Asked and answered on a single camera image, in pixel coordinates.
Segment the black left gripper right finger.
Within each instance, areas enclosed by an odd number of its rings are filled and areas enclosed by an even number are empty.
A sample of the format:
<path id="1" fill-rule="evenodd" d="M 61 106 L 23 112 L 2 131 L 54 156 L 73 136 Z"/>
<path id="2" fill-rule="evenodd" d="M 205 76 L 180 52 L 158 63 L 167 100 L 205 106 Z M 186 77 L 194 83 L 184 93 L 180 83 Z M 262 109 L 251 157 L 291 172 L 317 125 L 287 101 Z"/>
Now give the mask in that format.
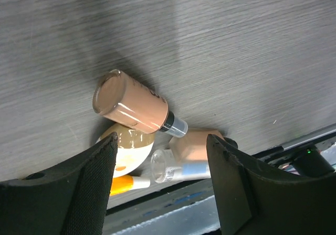
<path id="1" fill-rule="evenodd" d="M 248 155 L 207 138 L 222 234 L 335 234 L 335 169 L 314 145 Z"/>

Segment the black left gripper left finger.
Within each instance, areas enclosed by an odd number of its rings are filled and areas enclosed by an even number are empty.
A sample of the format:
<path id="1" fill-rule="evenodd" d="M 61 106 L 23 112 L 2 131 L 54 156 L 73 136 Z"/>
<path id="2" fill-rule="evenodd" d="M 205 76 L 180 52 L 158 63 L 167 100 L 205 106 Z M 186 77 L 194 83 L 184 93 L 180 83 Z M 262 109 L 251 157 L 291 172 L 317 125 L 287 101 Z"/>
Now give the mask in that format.
<path id="1" fill-rule="evenodd" d="M 1 182 L 1 234 L 102 234 L 115 132 L 53 167 Z"/>

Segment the beige hexagonal bottle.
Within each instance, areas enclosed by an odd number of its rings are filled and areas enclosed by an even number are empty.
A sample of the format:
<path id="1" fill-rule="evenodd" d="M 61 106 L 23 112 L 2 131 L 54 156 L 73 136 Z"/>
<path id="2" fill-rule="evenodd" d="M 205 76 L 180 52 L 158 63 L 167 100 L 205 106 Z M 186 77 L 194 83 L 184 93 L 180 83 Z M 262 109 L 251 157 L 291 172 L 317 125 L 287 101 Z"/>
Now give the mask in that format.
<path id="1" fill-rule="evenodd" d="M 196 129 L 190 128 L 181 137 L 172 137 L 169 147 L 178 162 L 184 161 L 205 161 L 207 160 L 207 137 L 209 134 L 217 135 L 224 139 L 217 129 Z"/>

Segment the beige foundation bottle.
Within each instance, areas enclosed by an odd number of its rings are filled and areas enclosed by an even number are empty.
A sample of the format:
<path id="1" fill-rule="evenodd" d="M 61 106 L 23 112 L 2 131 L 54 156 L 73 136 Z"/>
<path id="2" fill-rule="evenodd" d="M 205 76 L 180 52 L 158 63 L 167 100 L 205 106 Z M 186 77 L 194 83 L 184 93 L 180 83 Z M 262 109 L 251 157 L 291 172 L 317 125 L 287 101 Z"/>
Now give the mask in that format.
<path id="1" fill-rule="evenodd" d="M 100 79 L 92 106 L 99 115 L 145 134 L 161 131 L 181 138 L 188 131 L 162 96 L 118 69 Z"/>

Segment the orange cream tube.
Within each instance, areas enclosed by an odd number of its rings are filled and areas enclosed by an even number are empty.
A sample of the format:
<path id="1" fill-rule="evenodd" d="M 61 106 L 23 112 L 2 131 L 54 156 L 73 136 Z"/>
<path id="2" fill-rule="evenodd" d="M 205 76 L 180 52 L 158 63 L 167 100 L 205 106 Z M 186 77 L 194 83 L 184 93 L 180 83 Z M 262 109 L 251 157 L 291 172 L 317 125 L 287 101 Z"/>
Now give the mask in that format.
<path id="1" fill-rule="evenodd" d="M 150 184 L 151 180 L 145 177 L 124 175 L 113 178 L 110 189 L 110 196 L 122 194 L 131 190 L 148 188 Z"/>

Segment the white oval compact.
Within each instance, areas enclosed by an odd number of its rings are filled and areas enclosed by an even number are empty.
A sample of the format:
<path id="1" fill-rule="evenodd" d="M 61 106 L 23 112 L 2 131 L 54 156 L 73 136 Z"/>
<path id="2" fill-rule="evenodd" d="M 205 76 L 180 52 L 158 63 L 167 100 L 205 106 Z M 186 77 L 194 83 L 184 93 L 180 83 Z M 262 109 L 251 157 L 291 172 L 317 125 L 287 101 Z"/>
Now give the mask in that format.
<path id="1" fill-rule="evenodd" d="M 118 136 L 118 151 L 113 172 L 114 178 L 118 178 L 134 171 L 146 160 L 152 150 L 155 134 L 145 134 L 115 123 L 97 141 L 104 139 L 112 132 L 116 132 Z"/>

